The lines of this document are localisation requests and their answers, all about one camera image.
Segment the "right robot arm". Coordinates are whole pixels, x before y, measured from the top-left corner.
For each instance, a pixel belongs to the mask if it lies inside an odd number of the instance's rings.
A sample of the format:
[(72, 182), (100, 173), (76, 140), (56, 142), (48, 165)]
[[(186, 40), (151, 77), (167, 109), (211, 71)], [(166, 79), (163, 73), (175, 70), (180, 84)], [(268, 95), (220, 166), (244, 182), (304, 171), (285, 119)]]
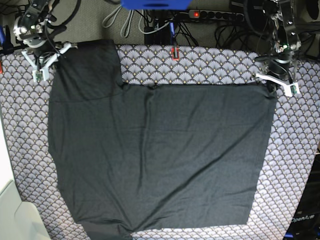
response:
[(61, 47), (54, 42), (54, 38), (67, 27), (64, 24), (52, 25), (57, 21), (53, 11), (58, 4), (58, 0), (33, 0), (24, 14), (15, 21), (13, 33), (32, 51), (37, 66), (49, 54), (60, 56)]

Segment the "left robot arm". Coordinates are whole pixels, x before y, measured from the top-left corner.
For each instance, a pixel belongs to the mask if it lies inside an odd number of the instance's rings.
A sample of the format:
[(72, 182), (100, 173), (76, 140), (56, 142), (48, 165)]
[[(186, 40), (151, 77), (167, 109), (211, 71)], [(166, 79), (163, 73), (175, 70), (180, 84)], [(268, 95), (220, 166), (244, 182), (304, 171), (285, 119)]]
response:
[(243, 14), (249, 28), (270, 43), (271, 49), (255, 58), (265, 64), (264, 74), (292, 84), (289, 68), (302, 43), (295, 26), (291, 0), (245, 0)]

